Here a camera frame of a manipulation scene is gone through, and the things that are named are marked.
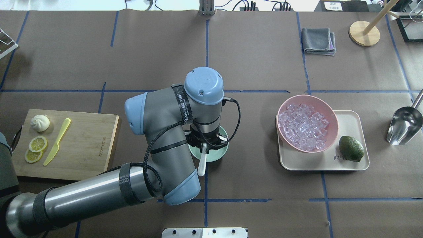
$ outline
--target round wooden base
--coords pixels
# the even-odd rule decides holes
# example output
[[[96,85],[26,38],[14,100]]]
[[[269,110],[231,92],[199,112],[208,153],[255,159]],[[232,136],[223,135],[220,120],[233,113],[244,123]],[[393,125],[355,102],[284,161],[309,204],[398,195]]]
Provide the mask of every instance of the round wooden base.
[[[357,44],[362,46],[375,45],[380,39],[380,32],[377,27],[373,27],[368,34],[363,34],[364,29],[369,25],[369,22],[358,21],[354,22],[349,28],[350,38]]]

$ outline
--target yellow knife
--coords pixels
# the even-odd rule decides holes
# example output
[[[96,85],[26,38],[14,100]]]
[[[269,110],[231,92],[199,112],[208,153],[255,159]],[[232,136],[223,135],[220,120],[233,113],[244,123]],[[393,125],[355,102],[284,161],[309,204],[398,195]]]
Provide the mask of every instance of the yellow knife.
[[[44,166],[49,164],[53,160],[53,158],[56,156],[57,151],[59,151],[59,142],[62,139],[63,135],[65,134],[66,130],[68,129],[70,123],[71,123],[71,120],[69,118],[66,118],[63,121],[62,127],[60,128],[60,131],[59,131],[59,135],[57,136],[56,142],[54,143],[52,150],[47,156],[46,161],[44,161],[44,164],[43,164]]]

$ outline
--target wooden cutting board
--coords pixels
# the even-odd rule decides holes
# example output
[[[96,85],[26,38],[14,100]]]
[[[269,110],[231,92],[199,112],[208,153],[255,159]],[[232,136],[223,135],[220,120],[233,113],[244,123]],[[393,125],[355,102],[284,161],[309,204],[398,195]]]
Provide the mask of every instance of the wooden cutting board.
[[[50,120],[47,130],[36,132],[31,129],[31,119],[36,115],[46,115]],[[70,118],[71,124],[59,143],[59,151],[47,166],[43,166],[65,118]],[[84,180],[106,171],[118,121],[119,116],[110,114],[30,109],[22,127],[19,143],[12,155],[16,174]],[[28,163],[25,161],[25,152],[29,142],[37,136],[44,136],[48,145],[40,160]]]

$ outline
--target knife handle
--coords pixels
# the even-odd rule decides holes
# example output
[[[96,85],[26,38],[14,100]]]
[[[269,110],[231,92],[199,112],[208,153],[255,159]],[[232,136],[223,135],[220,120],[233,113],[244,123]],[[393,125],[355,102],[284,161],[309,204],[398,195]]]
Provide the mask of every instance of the knife handle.
[[[60,128],[60,131],[59,131],[59,135],[57,136],[57,139],[56,139],[56,143],[59,143],[60,142],[60,140],[62,139],[62,137],[65,134],[66,130],[68,129],[68,126],[70,125],[70,123],[71,123],[70,118],[66,118],[63,121],[62,127]]]

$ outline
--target table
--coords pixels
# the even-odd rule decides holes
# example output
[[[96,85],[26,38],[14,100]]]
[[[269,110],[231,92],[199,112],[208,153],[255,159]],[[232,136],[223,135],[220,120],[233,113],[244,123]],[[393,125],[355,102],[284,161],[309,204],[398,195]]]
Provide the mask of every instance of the table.
[[[216,69],[225,94],[241,105],[238,133],[224,158],[207,165],[194,201],[170,207],[150,200],[47,237],[160,237],[168,227],[231,226],[248,227],[250,237],[420,236],[422,133],[406,146],[391,146],[385,137],[394,111],[423,88],[423,45],[404,43],[386,19],[377,24],[375,46],[349,39],[353,22],[375,15],[0,11],[1,28],[19,44],[0,60],[0,131],[9,143],[29,108],[117,114],[123,123],[111,166],[139,161],[147,144],[124,123],[125,100],[183,82],[199,66]],[[330,28],[335,56],[302,53],[301,28]],[[280,165],[275,114],[298,94],[359,114],[367,170],[292,172]],[[231,134],[236,121],[236,106],[227,104],[221,125]],[[19,181],[33,193],[68,183]]]

